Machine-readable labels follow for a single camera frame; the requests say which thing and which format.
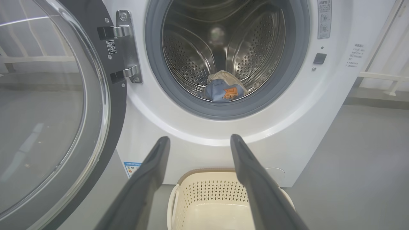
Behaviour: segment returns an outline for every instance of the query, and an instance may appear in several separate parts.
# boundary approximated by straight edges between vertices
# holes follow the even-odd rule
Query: gray rubber gasket
[[[278,98],[296,77],[310,39],[307,0],[272,0],[283,10],[285,46],[281,60],[264,85],[251,95],[229,103],[204,101],[187,92],[171,75],[162,50],[162,31],[172,0],[151,0],[146,16],[146,52],[153,73],[165,92],[183,109],[215,120],[237,119],[256,113]]]

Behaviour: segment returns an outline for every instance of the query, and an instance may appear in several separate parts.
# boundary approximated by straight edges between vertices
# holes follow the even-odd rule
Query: screw
[[[128,18],[128,14],[126,12],[122,12],[119,14],[119,17],[122,21],[126,21],[126,19]]]

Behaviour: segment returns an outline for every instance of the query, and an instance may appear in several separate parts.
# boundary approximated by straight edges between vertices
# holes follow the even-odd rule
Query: washing machine door
[[[0,0],[0,229],[57,228],[104,171],[126,78],[142,81],[119,13],[117,27],[101,0]]]

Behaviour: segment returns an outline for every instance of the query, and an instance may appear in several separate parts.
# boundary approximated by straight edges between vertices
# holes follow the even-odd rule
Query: blue cloth
[[[239,84],[229,85],[222,79],[212,80],[204,89],[204,98],[223,103],[244,96],[244,89]]]

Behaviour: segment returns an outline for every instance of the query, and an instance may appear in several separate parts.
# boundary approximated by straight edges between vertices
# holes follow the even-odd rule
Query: stainless steel drum
[[[226,70],[252,93],[280,61],[283,12],[265,0],[177,0],[163,30],[167,66],[176,81],[200,96],[207,77]]]

